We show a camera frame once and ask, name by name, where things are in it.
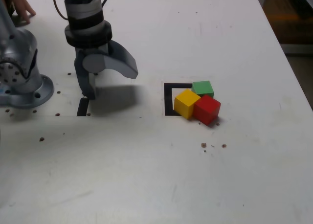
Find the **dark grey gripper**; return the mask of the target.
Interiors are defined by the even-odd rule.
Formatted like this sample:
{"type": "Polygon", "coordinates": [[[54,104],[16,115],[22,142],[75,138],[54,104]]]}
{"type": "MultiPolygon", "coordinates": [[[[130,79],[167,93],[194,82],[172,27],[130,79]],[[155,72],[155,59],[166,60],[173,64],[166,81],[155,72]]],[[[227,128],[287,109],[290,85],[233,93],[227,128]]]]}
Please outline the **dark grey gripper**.
{"type": "Polygon", "coordinates": [[[96,99],[95,86],[90,82],[89,73],[111,69],[126,78],[136,79],[138,76],[134,57],[121,44],[113,40],[101,46],[87,48],[75,44],[74,48],[76,76],[83,95],[88,99],[96,99]]]}

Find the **person's hand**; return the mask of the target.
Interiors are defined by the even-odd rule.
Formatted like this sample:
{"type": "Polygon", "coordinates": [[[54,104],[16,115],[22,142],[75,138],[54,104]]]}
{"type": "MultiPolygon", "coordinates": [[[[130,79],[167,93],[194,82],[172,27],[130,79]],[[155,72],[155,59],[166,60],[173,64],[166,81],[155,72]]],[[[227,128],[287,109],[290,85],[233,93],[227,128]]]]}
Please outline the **person's hand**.
{"type": "Polygon", "coordinates": [[[17,14],[25,21],[27,24],[30,24],[30,18],[28,13],[31,16],[35,16],[35,10],[30,6],[27,0],[11,0],[14,4],[17,14]]]}

